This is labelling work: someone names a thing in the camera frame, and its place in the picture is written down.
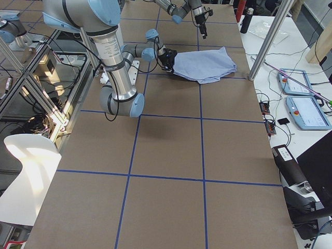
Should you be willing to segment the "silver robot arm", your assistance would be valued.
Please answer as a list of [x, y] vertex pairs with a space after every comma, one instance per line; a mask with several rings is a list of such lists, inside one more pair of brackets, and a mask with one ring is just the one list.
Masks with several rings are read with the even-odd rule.
[[176, 24], [180, 24], [183, 19], [190, 13], [192, 16], [192, 22], [194, 26], [199, 29], [202, 38], [207, 38], [208, 33], [205, 23], [208, 17], [213, 15], [213, 10], [210, 7], [204, 7], [201, 1], [188, 0], [184, 1], [181, 6], [177, 6], [171, 1], [167, 0], [155, 0], [153, 3], [156, 3], [163, 10], [165, 10], [167, 14], [172, 17], [172, 20]]
[[100, 105], [107, 114], [138, 117], [145, 99], [131, 83], [129, 69], [134, 58], [159, 60], [163, 69], [173, 72], [177, 52], [165, 47], [155, 29], [146, 33], [147, 42], [120, 46], [116, 32], [120, 23], [118, 1], [44, 1], [44, 22], [58, 30], [77, 33], [84, 30], [93, 39], [110, 85], [100, 92]]

